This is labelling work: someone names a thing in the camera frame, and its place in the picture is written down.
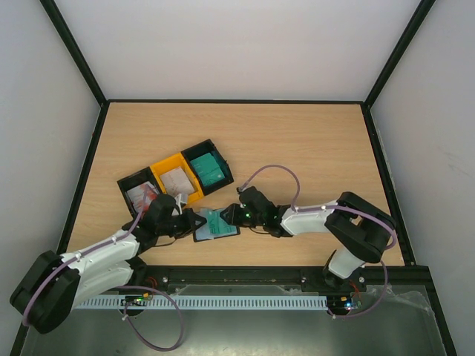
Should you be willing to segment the black card holder wallet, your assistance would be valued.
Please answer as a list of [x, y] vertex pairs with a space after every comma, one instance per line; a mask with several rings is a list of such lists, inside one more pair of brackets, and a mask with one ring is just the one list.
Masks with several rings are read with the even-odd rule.
[[229, 225], [222, 219], [220, 216], [222, 211], [223, 208], [200, 209], [198, 214], [206, 218], [206, 224], [193, 233], [193, 240], [196, 243], [240, 235], [240, 229], [237, 226]]

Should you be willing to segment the teal credit card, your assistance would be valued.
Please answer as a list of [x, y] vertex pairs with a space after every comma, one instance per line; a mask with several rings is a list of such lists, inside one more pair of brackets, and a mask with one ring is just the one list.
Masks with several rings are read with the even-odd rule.
[[208, 233], [213, 239], [238, 234], [238, 229], [236, 226], [228, 225], [220, 218], [220, 212], [222, 210], [222, 208], [205, 210]]

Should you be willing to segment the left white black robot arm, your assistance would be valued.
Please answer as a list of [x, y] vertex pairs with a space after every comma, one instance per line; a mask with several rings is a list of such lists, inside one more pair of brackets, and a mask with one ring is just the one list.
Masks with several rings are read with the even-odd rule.
[[138, 283], [145, 268], [140, 255], [155, 247], [159, 237], [178, 240], [205, 224], [206, 218], [160, 194], [98, 243], [70, 253], [40, 254], [11, 294], [10, 304], [22, 315], [24, 326], [51, 332], [86, 300]]

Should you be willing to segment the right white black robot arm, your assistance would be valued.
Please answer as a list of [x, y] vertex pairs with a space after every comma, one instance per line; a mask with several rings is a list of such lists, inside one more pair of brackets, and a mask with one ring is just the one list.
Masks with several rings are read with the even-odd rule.
[[334, 291], [350, 281], [366, 263], [380, 263], [383, 253], [397, 243], [394, 219], [353, 192], [344, 192], [323, 205], [275, 205], [254, 186], [239, 193], [239, 203], [220, 212], [228, 224], [261, 227], [273, 237], [331, 233], [341, 244], [324, 266], [323, 281]]

